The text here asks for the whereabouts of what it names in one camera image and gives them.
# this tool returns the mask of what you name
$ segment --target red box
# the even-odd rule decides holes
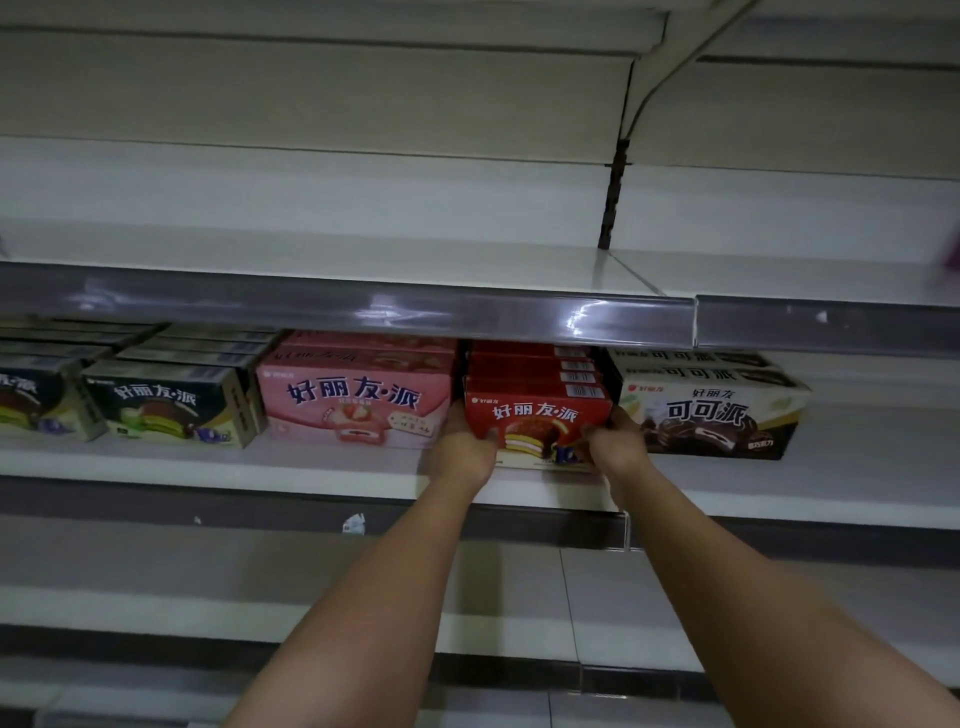
[[[256,375],[277,437],[422,449],[446,419],[453,358],[283,346]]]
[[[547,359],[534,356],[477,356],[469,362],[467,374],[481,379],[599,384],[598,367],[589,359]]]
[[[603,425],[612,402],[599,384],[467,376],[467,422],[477,437],[496,430],[496,464],[507,468],[584,468],[574,446],[584,425]]]
[[[559,359],[589,359],[588,347],[533,344],[522,341],[474,341],[470,358],[474,356],[535,356]]]
[[[457,351],[457,340],[442,336],[407,336],[393,333],[351,333],[300,328],[283,340],[284,346],[323,349],[373,349],[382,352]]]

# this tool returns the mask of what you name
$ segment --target shelf bracket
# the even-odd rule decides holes
[[[634,63],[620,126],[620,138],[630,139],[650,97],[677,71],[702,55],[710,44],[759,0],[713,0],[702,12],[672,12],[663,42]]]

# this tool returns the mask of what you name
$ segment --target pink object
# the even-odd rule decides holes
[[[349,333],[346,331],[315,331],[298,329],[284,341],[284,345],[322,347],[324,349],[374,349],[400,352],[457,351],[457,340],[442,336],[407,336],[391,333]]]
[[[256,375],[276,436],[423,449],[446,418],[453,359],[449,352],[281,346]]]

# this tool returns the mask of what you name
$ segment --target pink pie image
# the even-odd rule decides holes
[[[365,404],[343,404],[330,414],[327,421],[337,433],[337,439],[345,443],[383,445],[390,428]]]

